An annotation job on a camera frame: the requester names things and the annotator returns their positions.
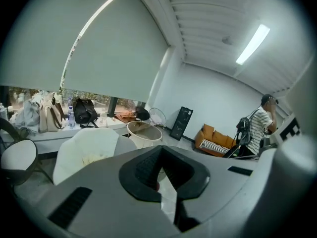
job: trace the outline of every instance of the person's arm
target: person's arm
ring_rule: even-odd
[[[269,104],[270,104],[270,112],[272,114],[272,123],[267,127],[270,131],[272,131],[272,133],[276,132],[276,112],[275,112],[275,108],[276,108],[276,104],[275,104],[275,100],[271,97],[269,100]]]

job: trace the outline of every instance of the white chair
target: white chair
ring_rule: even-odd
[[[110,128],[84,128],[61,145],[53,172],[53,182],[57,185],[84,168],[85,158],[91,155],[103,159],[136,149],[131,139],[119,136]]]
[[[0,118],[0,129],[6,131],[14,140],[8,147],[3,143],[5,151],[1,155],[1,171],[10,185],[24,183],[32,172],[43,173],[52,183],[52,179],[39,165],[38,150],[35,143],[22,139],[15,128],[6,120]]]

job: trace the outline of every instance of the water bottle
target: water bottle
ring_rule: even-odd
[[[75,127],[76,122],[73,110],[70,112],[68,123],[71,129]]]
[[[71,97],[68,98],[67,105],[70,107],[71,106]]]
[[[73,112],[73,107],[72,106],[68,107],[67,120],[69,120],[70,112]]]

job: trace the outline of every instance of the table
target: table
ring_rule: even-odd
[[[153,146],[162,138],[162,132],[158,128],[142,121],[129,122],[127,129],[131,134],[130,139],[138,149]]]
[[[73,129],[68,126],[68,121],[63,121],[63,129],[58,130],[57,132],[44,132],[38,133],[36,135],[29,135],[27,138],[31,139],[37,146],[39,154],[57,152],[63,142],[72,138],[77,132],[81,130],[80,124],[76,124]],[[105,127],[105,124],[100,124],[100,119],[95,121],[95,124],[102,128]],[[108,128],[113,129],[119,135],[128,134],[127,124],[121,122],[118,119],[113,121],[110,117],[107,117]],[[5,131],[0,132],[0,135],[6,145],[9,145],[13,142],[11,136]]]

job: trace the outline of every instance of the window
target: window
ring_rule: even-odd
[[[135,107],[138,105],[137,101],[132,101],[128,99],[118,98],[117,105],[115,106],[115,113],[120,113],[124,111],[135,112]]]
[[[17,111],[19,108],[23,106],[24,101],[31,99],[36,93],[39,91],[36,89],[25,89],[19,87],[9,87],[9,105],[13,106],[13,109]],[[63,108],[64,113],[68,111],[68,103],[72,103],[76,98],[88,98],[91,99],[94,103],[95,110],[97,113],[101,113],[103,110],[108,112],[111,101],[115,101],[116,98],[112,98],[111,96],[88,93],[83,91],[76,91],[62,88],[61,94],[61,106]],[[118,98],[115,104],[115,113],[121,113],[124,111],[135,112],[135,108],[138,105],[144,106],[144,103]]]
[[[38,90],[19,87],[9,87],[9,100],[13,110],[18,110],[23,106],[23,102],[32,98]]]
[[[105,111],[107,112],[109,108],[109,104],[110,104],[110,99],[111,99],[111,96],[107,96],[107,95],[69,90],[65,88],[62,88],[61,95],[62,95],[62,102],[63,102],[62,107],[64,112],[68,111],[68,100],[73,102],[73,100],[76,98],[87,98],[92,100],[97,113],[101,113],[103,109],[105,109]]]

